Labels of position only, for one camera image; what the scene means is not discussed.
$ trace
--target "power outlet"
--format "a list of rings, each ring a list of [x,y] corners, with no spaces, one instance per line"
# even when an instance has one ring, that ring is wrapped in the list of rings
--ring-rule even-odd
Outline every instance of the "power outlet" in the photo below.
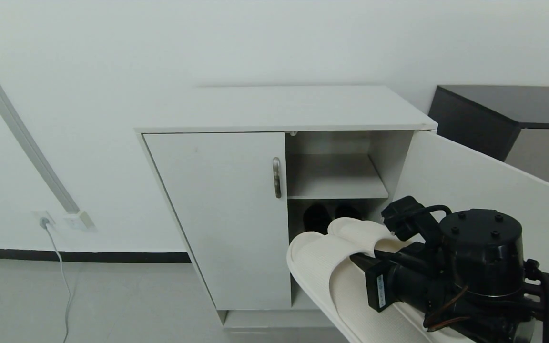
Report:
[[[33,213],[33,217],[35,217],[35,219],[37,219],[37,220],[39,220],[43,217],[43,218],[47,218],[48,220],[50,220],[50,225],[56,224],[54,222],[54,219],[52,219],[52,217],[50,217],[50,213],[48,213],[48,211],[31,211],[31,213]]]
[[[85,211],[79,211],[76,214],[68,214],[64,216],[63,219],[65,219],[70,228],[82,232],[88,232],[90,231],[90,228],[94,226]]]

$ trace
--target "slipper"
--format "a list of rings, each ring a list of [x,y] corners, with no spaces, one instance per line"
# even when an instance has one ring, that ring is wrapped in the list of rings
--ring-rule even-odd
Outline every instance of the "slipper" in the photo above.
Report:
[[[391,236],[378,223],[339,218],[327,235],[304,232],[287,250],[287,265],[298,285],[351,343],[470,343],[449,328],[427,333],[423,314],[405,303],[382,313],[368,306],[366,279],[349,256],[361,252],[374,257],[374,249],[396,252],[410,244]]]

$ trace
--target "white power cord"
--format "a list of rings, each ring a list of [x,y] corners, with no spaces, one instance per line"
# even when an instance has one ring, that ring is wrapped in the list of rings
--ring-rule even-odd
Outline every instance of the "white power cord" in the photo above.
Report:
[[[59,250],[56,248],[56,244],[54,244],[54,239],[52,239],[50,230],[48,230],[48,224],[50,224],[50,220],[48,220],[48,218],[40,218],[40,226],[41,228],[46,230],[46,233],[48,233],[48,237],[50,237],[50,242],[52,242],[54,252],[56,252],[56,256],[59,257],[59,262],[61,263],[61,274],[63,275],[63,281],[65,282],[65,286],[67,287],[67,293],[69,294],[69,298],[67,300],[67,308],[65,308],[65,338],[63,339],[63,343],[65,343],[67,341],[67,336],[69,336],[69,307],[71,305],[71,290],[69,288],[69,284],[67,283],[67,278],[65,278],[65,272],[63,271],[63,258],[61,257],[61,254],[59,254]]]

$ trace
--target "metal door handle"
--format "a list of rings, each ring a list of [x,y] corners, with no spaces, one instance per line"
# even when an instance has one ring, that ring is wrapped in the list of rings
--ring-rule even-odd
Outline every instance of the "metal door handle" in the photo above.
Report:
[[[281,161],[279,158],[273,158],[273,177],[274,177],[274,195],[277,199],[281,198]]]

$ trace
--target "black motor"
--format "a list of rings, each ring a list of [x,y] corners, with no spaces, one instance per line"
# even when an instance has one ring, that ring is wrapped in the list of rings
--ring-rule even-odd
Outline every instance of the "black motor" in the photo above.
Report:
[[[434,211],[447,216],[438,223]],[[425,243],[395,253],[375,250],[375,259],[351,256],[366,272],[372,308],[406,302],[425,313],[429,332],[450,327],[478,343],[529,343],[538,319],[549,343],[549,274],[523,260],[516,219],[490,209],[425,208],[412,197],[391,202],[383,217],[401,241],[420,234]]]

